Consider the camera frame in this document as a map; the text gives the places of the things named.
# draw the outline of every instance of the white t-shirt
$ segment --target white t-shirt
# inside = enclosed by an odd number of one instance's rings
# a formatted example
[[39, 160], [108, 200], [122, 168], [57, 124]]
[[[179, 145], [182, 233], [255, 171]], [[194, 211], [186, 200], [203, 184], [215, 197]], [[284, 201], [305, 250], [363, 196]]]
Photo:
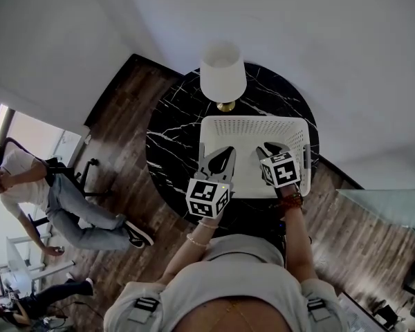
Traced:
[[[283, 268], [283, 258], [271, 243], [240, 234], [211, 240], [203, 260], [182, 269], [167, 286], [128, 283], [104, 316], [104, 330], [171, 332], [197, 306], [233, 296], [272, 305], [292, 332], [349, 330], [330, 284], [318, 279], [300, 284]], [[148, 313], [148, 306], [154, 311]]]
[[[28, 171], [33, 166], [35, 157], [24, 150], [15, 149], [3, 160], [1, 167], [11, 176]], [[48, 207], [49, 185], [43, 178], [29, 183], [22, 183], [11, 187], [0, 194], [0, 199], [5, 208], [16, 218], [24, 214], [19, 203], [31, 203], [44, 212]]]

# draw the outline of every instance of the human hand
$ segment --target human hand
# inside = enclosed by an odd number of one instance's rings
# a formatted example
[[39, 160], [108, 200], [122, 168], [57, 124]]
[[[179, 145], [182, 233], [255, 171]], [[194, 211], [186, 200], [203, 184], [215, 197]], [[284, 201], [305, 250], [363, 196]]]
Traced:
[[9, 298], [10, 298], [10, 301], [14, 304], [19, 299], [19, 296], [18, 296], [18, 294], [14, 293], [13, 291], [10, 291], [9, 292]]
[[297, 187], [295, 185], [287, 185], [279, 188], [279, 191], [282, 193], [283, 197], [290, 196], [291, 194], [297, 193]]
[[213, 225], [216, 226], [219, 224], [221, 218], [223, 217], [224, 209], [220, 212], [220, 214], [217, 215], [215, 219], [209, 219], [209, 218], [202, 218], [201, 221], [207, 225]]
[[50, 256], [61, 256], [64, 254], [64, 250], [59, 246], [46, 246], [43, 252]]
[[15, 185], [14, 177], [7, 172], [0, 173], [0, 185], [7, 190]]

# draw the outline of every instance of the dark wood flooring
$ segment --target dark wood flooring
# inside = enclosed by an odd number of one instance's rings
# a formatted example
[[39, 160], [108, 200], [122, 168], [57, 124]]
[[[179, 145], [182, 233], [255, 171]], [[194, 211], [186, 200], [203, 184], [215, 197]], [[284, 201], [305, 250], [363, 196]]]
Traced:
[[[62, 257], [47, 257], [46, 263], [72, 259], [71, 270], [79, 279], [95, 282], [93, 297], [74, 297], [99, 314], [112, 305], [125, 284], [132, 280], [152, 282], [160, 277], [178, 250], [190, 225], [164, 203], [147, 170], [145, 134], [155, 104], [176, 81], [175, 75], [137, 59], [114, 85], [109, 101], [99, 103], [90, 124], [92, 139], [77, 162], [83, 170], [94, 157], [99, 167], [91, 168], [87, 189], [115, 194], [98, 203], [114, 213], [122, 212], [133, 222], [154, 234], [152, 247], [131, 248], [126, 252], [78, 250], [55, 236], [51, 244], [62, 244]], [[315, 265], [320, 277], [346, 291], [363, 306], [386, 299], [399, 315], [407, 316], [412, 296], [401, 282], [415, 259], [415, 231], [383, 223], [351, 201], [338, 195], [336, 188], [350, 188], [340, 176], [320, 164], [304, 209], [312, 237]], [[48, 277], [43, 286], [62, 283], [64, 273]], [[102, 320], [83, 305], [71, 305], [65, 313], [75, 320], [77, 331], [102, 331]]]

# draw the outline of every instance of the round marble table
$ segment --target round marble table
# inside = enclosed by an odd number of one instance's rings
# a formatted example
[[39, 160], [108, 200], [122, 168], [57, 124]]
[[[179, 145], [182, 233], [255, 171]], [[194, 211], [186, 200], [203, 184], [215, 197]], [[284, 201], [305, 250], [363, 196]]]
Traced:
[[[200, 90], [199, 70], [181, 78], [158, 101], [146, 134], [146, 159], [152, 180], [166, 203], [180, 216], [196, 223], [189, 214], [185, 195], [189, 179], [198, 169], [200, 124], [206, 116], [301, 117], [309, 125], [312, 175], [318, 165], [318, 132], [304, 98], [282, 76], [255, 64], [245, 63], [248, 86], [228, 113], [219, 111]], [[255, 233], [275, 218], [277, 199], [234, 199], [225, 209], [224, 233]]]

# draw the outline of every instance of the bracelet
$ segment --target bracelet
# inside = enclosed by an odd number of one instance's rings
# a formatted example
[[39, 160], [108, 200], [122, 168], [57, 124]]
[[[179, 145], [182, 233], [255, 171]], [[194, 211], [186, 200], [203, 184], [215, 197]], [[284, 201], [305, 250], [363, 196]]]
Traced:
[[207, 248], [207, 246], [208, 245], [203, 245], [202, 243], [199, 243], [199, 242], [197, 242], [197, 241], [195, 241], [193, 238], [191, 238], [191, 236], [190, 236], [190, 234], [187, 234], [186, 235], [186, 239], [188, 239], [189, 241], [191, 241], [195, 246], [198, 246], [198, 247], [204, 247], [204, 248]]
[[199, 224], [200, 224], [201, 226], [204, 226], [205, 228], [208, 228], [208, 229], [213, 229], [213, 230], [215, 230], [215, 229], [218, 229], [218, 228], [219, 228], [219, 226], [218, 226], [218, 225], [217, 225], [217, 226], [208, 225], [208, 224], [205, 224], [204, 222], [202, 222], [201, 220], [199, 220]]
[[300, 193], [294, 193], [289, 196], [284, 197], [281, 200], [281, 207], [284, 210], [291, 209], [291, 208], [299, 208], [303, 206], [303, 197]]

